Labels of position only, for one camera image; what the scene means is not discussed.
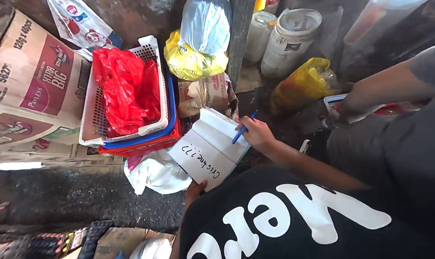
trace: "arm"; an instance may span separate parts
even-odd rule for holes
[[[342,119],[352,123],[382,104],[435,96],[435,46],[412,59],[360,80],[341,103]]]
[[[293,170],[303,179],[314,179],[318,184],[341,191],[355,191],[369,188],[363,182],[325,163],[313,159],[294,148],[276,140],[267,124],[244,116],[240,119],[248,128],[243,133],[245,139],[255,149],[276,164]]]
[[[190,183],[189,187],[187,188],[186,200],[185,200],[185,204],[184,204],[184,211],[182,213],[183,216],[184,216],[187,208],[190,206],[190,204],[194,200],[196,200],[200,196],[200,193],[205,189],[207,184],[208,184],[208,182],[206,180],[204,180],[200,184],[197,184],[194,181],[192,181]],[[179,259],[179,244],[181,242],[181,225],[182,225],[182,218],[179,221],[179,229],[176,232],[176,238],[174,239],[174,243],[173,243],[173,246],[171,248],[170,259]]]

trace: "red plastic basket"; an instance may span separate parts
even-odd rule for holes
[[[99,154],[107,153],[121,157],[130,157],[134,155],[144,154],[147,152],[172,147],[182,137],[183,132],[184,126],[179,117],[177,117],[176,122],[174,123],[174,129],[169,135],[129,147],[109,149],[104,148],[102,145],[99,145],[98,151]]]

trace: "plastic crate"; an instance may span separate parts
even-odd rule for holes
[[[184,126],[179,117],[177,117],[177,120],[174,123],[174,129],[169,135],[128,147],[104,148],[102,145],[99,145],[98,151],[99,154],[107,153],[121,157],[144,154],[149,151],[157,151],[172,147],[182,137],[183,132]]]
[[[144,61],[154,59],[157,62],[160,87],[160,120],[140,127],[137,133],[115,138],[107,137],[109,125],[102,102],[104,96],[102,89],[96,84],[93,77],[93,68],[89,75],[88,88],[86,90],[85,105],[83,108],[82,125],[78,142],[88,146],[91,144],[105,144],[139,138],[165,129],[168,126],[168,102],[166,97],[165,77],[161,69],[160,53],[157,39],[152,35],[140,38],[140,47],[130,49],[131,52],[141,57]]]
[[[120,142],[110,142],[110,143],[105,143],[104,144],[104,148],[121,148],[121,147],[129,147],[129,146],[134,146],[134,145],[138,145],[147,141],[151,141],[157,138],[161,138],[164,136],[167,136],[171,133],[171,131],[174,129],[174,125],[176,123],[176,118],[177,118],[177,113],[176,113],[176,102],[175,102],[175,98],[174,98],[174,87],[173,87],[173,79],[171,78],[171,73],[170,71],[167,69],[165,71],[166,74],[166,81],[167,81],[167,91],[168,91],[168,103],[172,104],[169,105],[169,114],[171,115],[170,117],[170,122],[168,123],[168,126],[161,131],[149,134],[147,136],[142,136],[142,137],[137,137],[134,139],[129,139],[129,140],[125,140],[125,141],[120,141]]]

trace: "plastic bottle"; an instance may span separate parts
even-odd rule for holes
[[[261,62],[266,77],[286,78],[306,52],[322,22],[322,15],[313,9],[282,12],[272,31]]]
[[[259,11],[253,14],[249,25],[244,58],[251,62],[258,62],[262,59],[267,43],[269,43],[270,33],[274,28],[269,25],[271,21],[276,21],[276,16],[271,13]]]
[[[390,27],[427,0],[370,0],[353,23],[344,43],[361,48],[372,45]]]
[[[267,0],[265,3],[264,11],[269,12],[271,14],[276,14],[276,10],[278,8],[278,0]]]

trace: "notebook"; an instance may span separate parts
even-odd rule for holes
[[[200,109],[200,119],[168,152],[197,183],[208,180],[205,191],[220,185],[250,145],[241,136],[232,145],[238,124],[214,109]]]

